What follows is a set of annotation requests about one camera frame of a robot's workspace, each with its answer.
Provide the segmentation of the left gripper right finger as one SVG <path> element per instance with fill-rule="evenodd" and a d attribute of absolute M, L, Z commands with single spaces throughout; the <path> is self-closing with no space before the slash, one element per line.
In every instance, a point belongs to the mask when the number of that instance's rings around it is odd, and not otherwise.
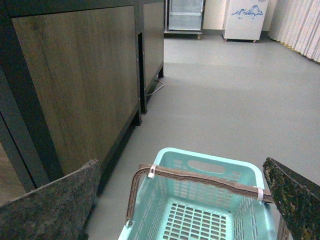
<path fill-rule="evenodd" d="M 263 173 L 277 210 L 294 240 L 320 238 L 320 186 L 268 157 Z"/>

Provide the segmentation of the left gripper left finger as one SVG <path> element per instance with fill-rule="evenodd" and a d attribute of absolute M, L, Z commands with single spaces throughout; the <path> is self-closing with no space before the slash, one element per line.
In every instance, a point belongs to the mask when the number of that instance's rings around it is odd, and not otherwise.
<path fill-rule="evenodd" d="M 87 240 L 84 226 L 100 182 L 98 160 L 0 207 L 2 240 Z"/>

